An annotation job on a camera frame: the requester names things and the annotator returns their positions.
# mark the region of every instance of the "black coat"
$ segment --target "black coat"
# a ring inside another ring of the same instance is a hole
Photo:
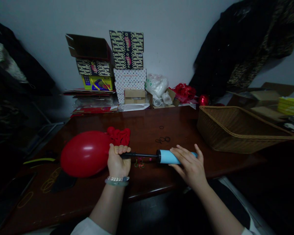
[[[255,54],[270,25],[277,0],[245,0],[231,5],[209,31],[189,83],[196,94],[225,94],[237,63]]]
[[[32,95],[51,95],[50,89],[54,87],[55,82],[45,69],[22,47],[12,30],[0,24],[0,32],[0,43],[4,45],[31,84],[31,86],[25,83],[20,85]]]

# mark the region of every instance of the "red balloon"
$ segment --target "red balloon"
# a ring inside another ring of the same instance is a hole
[[[61,153],[61,167],[70,176],[90,177],[107,166],[113,140],[99,131],[88,131],[71,139]]]

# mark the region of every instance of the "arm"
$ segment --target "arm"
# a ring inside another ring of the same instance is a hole
[[[131,159],[123,160],[119,154],[130,152],[127,146],[113,146],[110,144],[108,168],[111,177],[128,176],[131,168]],[[106,184],[95,208],[89,218],[110,234],[117,231],[119,216],[122,207],[125,187]]]
[[[218,195],[209,186],[204,171],[203,153],[195,144],[198,158],[187,149],[177,145],[170,151],[178,158],[184,167],[182,170],[178,165],[172,166],[194,190],[202,201],[204,208],[210,218],[214,231],[218,235],[240,235],[244,231],[243,225],[234,217]]]

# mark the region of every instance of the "wooden desk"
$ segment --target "wooden desk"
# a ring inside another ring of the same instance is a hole
[[[56,136],[37,154],[42,157],[47,150],[61,153],[65,142],[75,135],[98,130],[105,132],[109,126],[116,129],[131,129],[130,147],[137,153],[155,154],[157,149],[170,149],[180,144],[195,151],[197,143],[204,155],[207,178],[214,178],[230,172],[265,162],[258,155],[243,155],[216,152],[210,149],[199,134],[196,123],[198,111],[190,107],[149,109],[133,112],[98,114],[71,119]],[[171,141],[156,143],[159,137],[169,136]],[[130,184],[125,191],[129,201],[151,197],[183,186],[183,180],[166,164],[149,162],[139,169],[132,164]],[[23,208],[16,208],[0,234],[19,234],[47,227],[70,219],[87,216],[98,201],[108,177],[108,170],[86,179],[78,179],[75,186],[63,192],[44,194],[40,188],[59,165],[46,164],[33,169],[24,169],[19,175],[37,172],[28,192],[34,195]]]

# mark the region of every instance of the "white box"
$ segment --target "white box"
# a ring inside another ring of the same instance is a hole
[[[143,70],[117,70],[113,69],[115,81],[117,82],[145,82],[146,69]]]
[[[115,82],[115,90],[120,104],[124,103],[124,89],[145,90],[145,82]]]
[[[124,94],[124,89],[145,89],[145,82],[115,82],[114,84],[118,94]]]

